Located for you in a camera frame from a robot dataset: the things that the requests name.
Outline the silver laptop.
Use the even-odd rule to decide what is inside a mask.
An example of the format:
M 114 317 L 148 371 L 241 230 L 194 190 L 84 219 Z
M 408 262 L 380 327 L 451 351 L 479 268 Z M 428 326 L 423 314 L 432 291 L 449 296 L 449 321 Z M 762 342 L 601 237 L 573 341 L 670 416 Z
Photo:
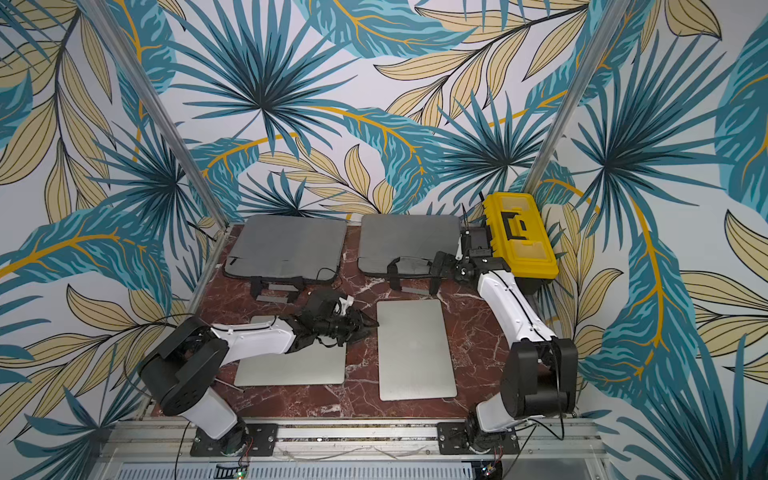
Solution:
M 336 385 L 344 382 L 346 347 L 321 337 L 311 345 L 290 352 L 296 337 L 289 325 L 274 317 L 254 317 L 253 325 L 233 330 L 234 343 L 227 358 L 237 361 L 234 385 L 266 386 Z
M 379 302 L 377 321 L 381 400 L 454 398 L 457 395 L 439 300 Z

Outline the yellow black toolbox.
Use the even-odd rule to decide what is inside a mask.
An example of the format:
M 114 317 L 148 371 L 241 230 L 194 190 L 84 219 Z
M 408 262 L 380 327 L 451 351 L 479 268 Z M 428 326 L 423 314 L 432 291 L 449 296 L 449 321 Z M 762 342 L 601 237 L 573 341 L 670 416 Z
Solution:
M 493 255 L 505 260 L 522 293 L 534 295 L 555 280 L 559 267 L 534 197 L 497 192 L 483 207 Z

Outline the grey laptop bag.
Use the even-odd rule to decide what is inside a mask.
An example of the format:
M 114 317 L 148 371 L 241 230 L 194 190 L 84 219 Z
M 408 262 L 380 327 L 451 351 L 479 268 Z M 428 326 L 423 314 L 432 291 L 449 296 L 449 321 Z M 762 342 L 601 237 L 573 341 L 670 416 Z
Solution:
M 434 296 L 451 276 L 459 243 L 456 216 L 368 214 L 361 220 L 357 267 L 397 291 L 406 279 L 427 279 Z
M 247 219 L 222 265 L 227 278 L 250 282 L 251 295 L 269 283 L 292 285 L 295 301 L 308 285 L 339 274 L 347 223 L 336 219 L 255 215 Z

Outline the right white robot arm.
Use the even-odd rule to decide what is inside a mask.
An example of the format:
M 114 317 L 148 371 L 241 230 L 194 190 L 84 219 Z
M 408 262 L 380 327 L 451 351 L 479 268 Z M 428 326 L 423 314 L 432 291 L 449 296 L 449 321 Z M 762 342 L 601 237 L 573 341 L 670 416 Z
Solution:
M 528 303 L 506 261 L 495 257 L 488 227 L 463 227 L 457 252 L 438 252 L 430 265 L 430 291 L 444 279 L 476 288 L 509 344 L 499 392 L 469 414 L 469 444 L 486 450 L 517 425 L 563 418 L 574 411 L 578 349 L 558 337 Z

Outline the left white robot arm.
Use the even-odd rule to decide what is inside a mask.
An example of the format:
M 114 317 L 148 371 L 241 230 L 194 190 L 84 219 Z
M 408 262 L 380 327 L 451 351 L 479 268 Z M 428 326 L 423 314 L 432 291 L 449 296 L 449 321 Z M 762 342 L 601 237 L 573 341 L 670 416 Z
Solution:
M 368 337 L 378 322 L 333 289 L 312 292 L 297 313 L 250 324 L 208 323 L 191 316 L 178 325 L 138 366 L 140 380 L 168 416 L 181 416 L 208 439 L 224 443 L 232 456 L 249 442 L 242 418 L 212 384 L 221 367 L 243 359 L 293 354 L 329 339 L 329 348 Z

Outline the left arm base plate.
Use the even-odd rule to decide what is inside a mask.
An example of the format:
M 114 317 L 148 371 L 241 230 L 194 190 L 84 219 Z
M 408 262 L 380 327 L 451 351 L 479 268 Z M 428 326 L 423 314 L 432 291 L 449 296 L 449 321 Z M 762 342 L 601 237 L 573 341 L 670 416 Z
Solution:
M 277 440 L 276 423 L 239 422 L 216 440 L 198 428 L 190 451 L 192 457 L 271 457 Z

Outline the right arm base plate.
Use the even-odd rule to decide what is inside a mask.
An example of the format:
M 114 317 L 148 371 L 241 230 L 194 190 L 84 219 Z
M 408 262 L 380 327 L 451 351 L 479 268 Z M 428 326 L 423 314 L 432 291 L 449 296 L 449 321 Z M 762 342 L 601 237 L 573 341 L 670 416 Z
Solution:
M 469 420 L 439 422 L 437 441 L 441 455 L 517 454 L 517 436 L 512 431 L 485 432 Z

